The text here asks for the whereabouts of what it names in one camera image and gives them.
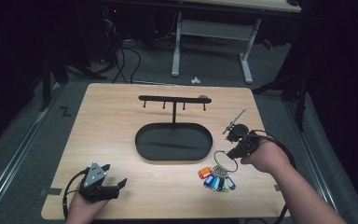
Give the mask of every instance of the keychain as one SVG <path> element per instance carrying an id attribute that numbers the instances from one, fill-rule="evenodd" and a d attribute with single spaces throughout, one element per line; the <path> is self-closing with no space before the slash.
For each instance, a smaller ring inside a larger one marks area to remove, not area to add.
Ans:
<path id="1" fill-rule="evenodd" d="M 201 179 L 205 179 L 203 186 L 218 192 L 228 192 L 230 189 L 234 190 L 236 188 L 232 179 L 228 176 L 228 173 L 234 173 L 238 170 L 238 164 L 234 160 L 236 169 L 229 171 L 223 165 L 221 165 L 216 159 L 216 153 L 225 151 L 216 151 L 214 153 L 214 160 L 216 165 L 211 167 L 205 167 L 199 170 L 198 174 Z"/>

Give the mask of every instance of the orange key tag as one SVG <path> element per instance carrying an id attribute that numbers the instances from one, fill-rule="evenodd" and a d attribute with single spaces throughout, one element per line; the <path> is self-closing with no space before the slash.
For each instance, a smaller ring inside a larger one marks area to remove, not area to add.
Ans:
<path id="1" fill-rule="evenodd" d="M 212 174 L 211 167 L 205 167 L 199 170 L 199 176 L 201 179 L 205 179 Z"/>

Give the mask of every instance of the person's right arm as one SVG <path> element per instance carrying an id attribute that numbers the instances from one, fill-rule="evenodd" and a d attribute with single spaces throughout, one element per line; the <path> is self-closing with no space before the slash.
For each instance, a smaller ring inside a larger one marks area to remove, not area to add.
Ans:
<path id="1" fill-rule="evenodd" d="M 257 170 L 271 174 L 279 185 L 293 221 L 302 223 L 346 223 L 290 164 L 286 154 L 274 143 L 262 140 L 259 148 L 241 159 Z"/>

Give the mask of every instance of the human arm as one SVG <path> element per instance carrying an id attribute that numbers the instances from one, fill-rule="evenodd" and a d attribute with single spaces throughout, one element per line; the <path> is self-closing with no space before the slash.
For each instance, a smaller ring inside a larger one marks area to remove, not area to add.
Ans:
<path id="1" fill-rule="evenodd" d="M 89 224 L 98 215 L 109 200 L 90 203 L 77 191 L 69 205 L 67 224 Z"/>
<path id="2" fill-rule="evenodd" d="M 259 148 L 241 159 L 257 170 L 271 174 L 280 186 L 293 221 L 304 223 L 346 223 L 290 164 L 286 154 L 273 142 L 261 140 Z"/>

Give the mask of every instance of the key ring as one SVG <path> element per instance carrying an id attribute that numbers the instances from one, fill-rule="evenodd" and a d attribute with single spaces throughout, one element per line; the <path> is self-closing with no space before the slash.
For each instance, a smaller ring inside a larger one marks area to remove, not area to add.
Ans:
<path id="1" fill-rule="evenodd" d="M 226 155 L 226 152 L 223 151 L 223 150 L 218 150 L 218 151 L 215 151 L 215 153 L 214 153 L 214 155 L 213 155 L 213 158 L 214 158 L 214 161 L 216 161 L 216 164 L 219 165 L 219 166 L 221 166 L 221 167 L 224 167 L 224 166 L 222 166 L 222 165 L 217 161 L 216 153 L 218 153 L 218 152 L 222 152 L 222 153 L 224 153 L 225 155 Z M 236 165 L 235 170 L 230 171 L 230 170 L 228 170 L 228 169 L 226 169 L 226 168 L 224 168 L 224 169 L 225 169 L 227 172 L 230 172 L 230 173 L 236 172 L 236 171 L 238 170 L 238 163 L 237 163 L 235 160 L 234 160 L 234 162 L 235 162 L 235 165 Z"/>

